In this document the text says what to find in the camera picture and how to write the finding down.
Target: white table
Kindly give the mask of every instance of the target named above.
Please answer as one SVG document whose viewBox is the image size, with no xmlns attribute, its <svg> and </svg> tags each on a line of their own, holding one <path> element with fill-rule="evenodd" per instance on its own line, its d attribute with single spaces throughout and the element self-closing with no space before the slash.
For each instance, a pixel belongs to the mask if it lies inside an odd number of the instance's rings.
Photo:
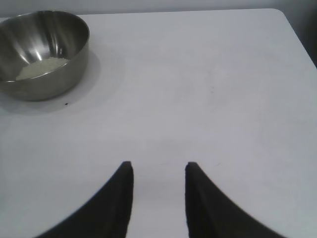
<svg viewBox="0 0 317 238">
<path fill-rule="evenodd" d="M 275 231 L 317 237 L 317 70 L 280 11 L 81 17 L 80 85 L 41 103 L 1 95 L 1 238 L 52 227 L 125 160 L 128 238 L 188 237 L 188 161 Z"/>
</svg>

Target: gray wall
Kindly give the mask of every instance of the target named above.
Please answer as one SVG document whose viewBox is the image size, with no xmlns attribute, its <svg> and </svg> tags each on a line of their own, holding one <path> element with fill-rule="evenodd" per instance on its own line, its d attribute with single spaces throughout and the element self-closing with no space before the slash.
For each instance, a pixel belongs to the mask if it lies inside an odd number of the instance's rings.
<svg viewBox="0 0 317 238">
<path fill-rule="evenodd" d="M 75 13 L 116 13 L 235 8 L 277 8 L 284 12 L 303 44 L 317 42 L 312 23 L 317 0 L 0 0 L 0 16 L 54 9 Z"/>
</svg>

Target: bowl rim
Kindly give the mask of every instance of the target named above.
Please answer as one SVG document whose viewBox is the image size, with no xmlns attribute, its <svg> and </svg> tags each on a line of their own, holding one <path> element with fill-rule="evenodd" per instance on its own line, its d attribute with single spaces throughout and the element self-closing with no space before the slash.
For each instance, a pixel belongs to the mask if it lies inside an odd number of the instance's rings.
<svg viewBox="0 0 317 238">
<path fill-rule="evenodd" d="M 86 42 L 85 44 L 83 45 L 83 47 L 71 58 L 69 59 L 65 64 L 51 70 L 51 71 L 48 71 L 48 72 L 45 72 L 45 73 L 42 73 L 38 76 L 35 76 L 35 77 L 31 77 L 31 78 L 25 78 L 25 79 L 21 79 L 21 80 L 0 80 L 0 83 L 19 83 L 21 81 L 29 81 L 29 80 L 33 80 L 33 79 L 37 79 L 39 77 L 42 77 L 44 75 L 47 75 L 47 74 L 50 74 L 50 73 L 53 73 L 53 72 L 56 72 L 57 70 L 60 70 L 62 69 L 63 67 L 65 67 L 66 65 L 68 65 L 71 61 L 73 61 L 73 59 L 75 59 L 79 53 L 81 53 L 83 51 L 83 49 L 87 46 L 88 42 L 89 42 L 89 38 L 90 38 L 90 30 L 89 30 L 89 26 L 88 24 L 78 15 L 76 14 L 73 14 L 73 13 L 70 13 L 70 12 L 67 12 L 67 11 L 57 11 L 57 10 L 41 10 L 41 11 L 34 11 L 34 12 L 28 12 L 28 13 L 25 13 L 25 14 L 20 14 L 20 15 L 17 15 L 17 16 L 13 16 L 13 17 L 9 17 L 8 19 L 6 20 L 3 20 L 0 22 L 0 27 L 5 24 L 6 22 L 9 22 L 10 20 L 13 20 L 13 19 L 17 19 L 17 18 L 20 18 L 20 17 L 24 17 L 24 16 L 28 16 L 28 15 L 35 15 L 35 14 L 39 14 L 39 13 L 45 13 L 45 12 L 56 12 L 56 13 L 62 13 L 62 14 L 67 14 L 67 15 L 70 15 L 70 16 L 73 16 L 75 18 L 77 18 L 78 20 L 80 20 L 84 26 L 86 27 L 87 29 L 87 39 L 86 39 Z"/>
</svg>

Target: rice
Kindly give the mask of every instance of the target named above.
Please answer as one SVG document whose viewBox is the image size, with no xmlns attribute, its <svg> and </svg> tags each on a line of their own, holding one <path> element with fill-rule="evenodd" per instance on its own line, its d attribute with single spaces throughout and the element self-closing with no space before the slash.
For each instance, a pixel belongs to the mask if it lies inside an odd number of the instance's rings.
<svg viewBox="0 0 317 238">
<path fill-rule="evenodd" d="M 22 68 L 21 72 L 16 77 L 16 80 L 40 76 L 66 64 L 68 61 L 68 59 L 50 57 L 48 59 L 31 63 Z"/>
</svg>

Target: metal bowl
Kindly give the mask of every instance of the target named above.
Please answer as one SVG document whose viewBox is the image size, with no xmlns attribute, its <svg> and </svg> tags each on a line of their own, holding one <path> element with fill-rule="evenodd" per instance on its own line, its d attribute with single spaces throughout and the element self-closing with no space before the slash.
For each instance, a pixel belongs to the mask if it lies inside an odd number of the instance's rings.
<svg viewBox="0 0 317 238">
<path fill-rule="evenodd" d="M 0 91 L 27 101 L 55 97 L 75 86 L 88 62 L 89 28 L 80 17 L 39 11 L 0 23 Z M 50 57 L 69 61 L 42 75 L 16 80 L 23 67 Z"/>
</svg>

